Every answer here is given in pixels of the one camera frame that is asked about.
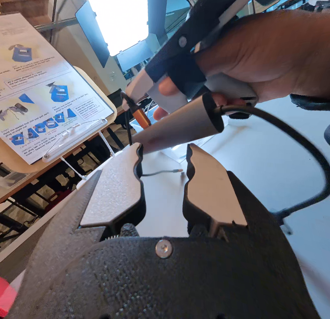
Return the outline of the studio light panel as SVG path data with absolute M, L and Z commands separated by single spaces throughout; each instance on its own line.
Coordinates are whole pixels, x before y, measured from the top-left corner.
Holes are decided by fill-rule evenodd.
M 167 0 L 86 0 L 75 17 L 102 67 L 117 57 L 124 72 L 166 41 Z

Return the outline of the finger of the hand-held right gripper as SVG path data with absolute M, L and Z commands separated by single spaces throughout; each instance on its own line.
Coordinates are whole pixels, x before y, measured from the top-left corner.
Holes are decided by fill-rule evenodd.
M 145 69 L 142 69 L 126 86 L 125 94 L 135 103 L 139 103 L 145 94 L 154 86 L 154 81 L 147 74 Z

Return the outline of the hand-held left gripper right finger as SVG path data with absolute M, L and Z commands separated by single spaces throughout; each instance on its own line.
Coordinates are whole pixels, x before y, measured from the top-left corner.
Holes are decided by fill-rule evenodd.
M 188 181 L 184 186 L 183 215 L 191 227 L 204 226 L 217 238 L 224 227 L 247 228 L 248 223 L 227 170 L 194 143 L 187 145 Z

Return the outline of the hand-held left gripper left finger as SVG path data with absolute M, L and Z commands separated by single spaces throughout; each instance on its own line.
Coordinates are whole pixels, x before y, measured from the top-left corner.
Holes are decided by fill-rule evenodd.
M 142 222 L 146 215 L 142 159 L 143 145 L 134 143 L 105 162 L 80 221 L 82 228 L 109 227 L 119 234 L 124 224 Z

